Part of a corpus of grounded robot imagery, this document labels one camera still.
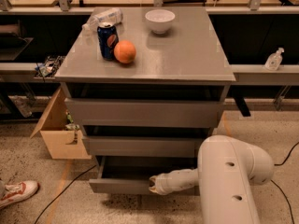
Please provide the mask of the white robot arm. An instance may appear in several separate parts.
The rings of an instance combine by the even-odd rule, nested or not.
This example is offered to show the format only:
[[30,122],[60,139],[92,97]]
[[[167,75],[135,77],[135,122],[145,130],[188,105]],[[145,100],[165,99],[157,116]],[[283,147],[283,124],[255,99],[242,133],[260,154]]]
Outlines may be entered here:
[[152,176],[159,195],[199,188],[204,224],[260,224],[251,185],[269,182],[274,162],[260,147],[225,135],[200,146],[197,167]]

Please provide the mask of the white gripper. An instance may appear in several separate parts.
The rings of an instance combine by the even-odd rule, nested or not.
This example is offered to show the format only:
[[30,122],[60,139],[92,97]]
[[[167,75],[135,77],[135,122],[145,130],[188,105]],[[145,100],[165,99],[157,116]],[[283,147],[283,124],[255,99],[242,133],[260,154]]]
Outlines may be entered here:
[[172,171],[167,174],[151,176],[149,178],[149,191],[159,195],[180,191],[178,174],[179,171]]

